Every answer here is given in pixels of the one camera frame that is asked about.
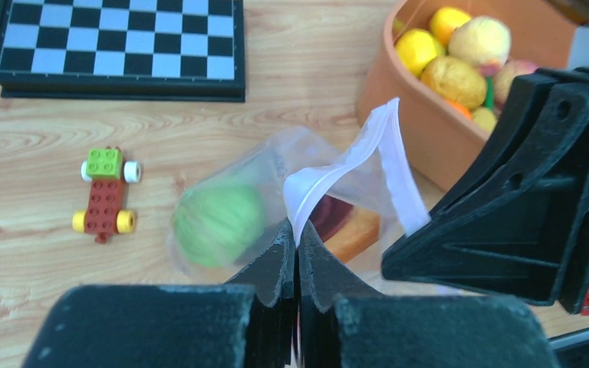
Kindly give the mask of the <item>clear zip top bag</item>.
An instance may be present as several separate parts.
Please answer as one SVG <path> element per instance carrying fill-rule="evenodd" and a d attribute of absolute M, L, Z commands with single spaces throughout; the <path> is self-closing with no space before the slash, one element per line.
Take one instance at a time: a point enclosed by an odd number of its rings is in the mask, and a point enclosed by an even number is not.
<path fill-rule="evenodd" d="M 309 216 L 325 195 L 377 213 L 380 229 L 376 243 L 383 250 L 400 236 L 420 230 L 430 215 L 401 139 L 399 109 L 398 98 L 374 108 L 343 152 L 305 126 L 287 128 L 186 188 L 183 194 L 206 186 L 253 186 L 264 200 L 267 220 L 263 235 L 237 261 L 207 268 L 188 262 L 176 250 L 172 215 L 167 254 L 173 266 L 198 282 L 222 283 L 266 249 L 260 239 L 285 219 L 299 245 Z"/>

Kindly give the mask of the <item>orange plastic basket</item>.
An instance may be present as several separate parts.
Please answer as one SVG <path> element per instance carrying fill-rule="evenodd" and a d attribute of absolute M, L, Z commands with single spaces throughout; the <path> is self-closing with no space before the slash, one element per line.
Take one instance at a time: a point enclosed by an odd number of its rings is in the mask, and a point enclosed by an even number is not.
<path fill-rule="evenodd" d="M 405 29 L 425 27 L 442 6 L 503 21 L 512 33 L 511 56 L 544 67 L 567 65 L 579 24 L 549 2 L 536 0 L 409 0 L 390 11 L 357 98 L 357 119 L 364 123 L 372 109 L 399 97 L 400 130 L 410 164 L 438 187 L 449 190 L 479 155 L 489 135 L 414 77 L 393 48 L 395 21 L 401 21 Z"/>

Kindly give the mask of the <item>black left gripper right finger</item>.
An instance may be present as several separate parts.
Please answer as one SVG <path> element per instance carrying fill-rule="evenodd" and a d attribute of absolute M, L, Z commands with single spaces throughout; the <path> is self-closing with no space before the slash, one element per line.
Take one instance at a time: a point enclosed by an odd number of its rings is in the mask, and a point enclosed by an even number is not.
<path fill-rule="evenodd" d="M 306 222 L 297 250 L 298 362 L 301 367 L 341 367 L 342 323 L 336 302 L 345 297 L 379 297 L 322 242 Z"/>

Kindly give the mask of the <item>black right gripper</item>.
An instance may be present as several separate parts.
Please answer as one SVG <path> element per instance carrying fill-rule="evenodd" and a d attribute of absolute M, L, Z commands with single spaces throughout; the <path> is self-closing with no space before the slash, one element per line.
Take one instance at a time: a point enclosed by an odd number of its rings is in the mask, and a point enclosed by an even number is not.
<path fill-rule="evenodd" d="M 482 152 L 388 249 L 384 278 L 589 315 L 589 67 L 513 80 Z"/>

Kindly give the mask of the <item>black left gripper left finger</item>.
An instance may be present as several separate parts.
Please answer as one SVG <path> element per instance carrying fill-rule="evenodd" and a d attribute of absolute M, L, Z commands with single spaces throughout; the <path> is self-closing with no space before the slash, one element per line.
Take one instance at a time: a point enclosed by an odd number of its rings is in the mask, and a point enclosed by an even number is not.
<path fill-rule="evenodd" d="M 291 362 L 295 316 L 295 246 L 288 220 L 260 239 L 266 249 L 228 280 L 251 285 L 255 298 L 245 332 L 245 367 L 284 367 Z"/>

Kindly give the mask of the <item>green toy cabbage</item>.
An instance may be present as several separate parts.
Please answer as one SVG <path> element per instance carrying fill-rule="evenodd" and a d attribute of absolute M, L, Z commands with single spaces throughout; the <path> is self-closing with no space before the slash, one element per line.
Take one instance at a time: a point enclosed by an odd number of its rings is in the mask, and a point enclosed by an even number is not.
<path fill-rule="evenodd" d="M 263 235 L 266 208 L 253 186 L 206 186 L 186 191 L 173 213 L 176 250 L 195 265 L 237 261 Z"/>

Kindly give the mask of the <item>orange toy sausage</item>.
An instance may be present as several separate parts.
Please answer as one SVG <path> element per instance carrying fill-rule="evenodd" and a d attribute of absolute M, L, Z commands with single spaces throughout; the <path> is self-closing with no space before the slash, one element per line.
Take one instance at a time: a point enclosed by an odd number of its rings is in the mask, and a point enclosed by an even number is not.
<path fill-rule="evenodd" d="M 380 216 L 324 195 L 308 218 L 328 250 L 343 263 L 356 258 L 378 239 Z"/>

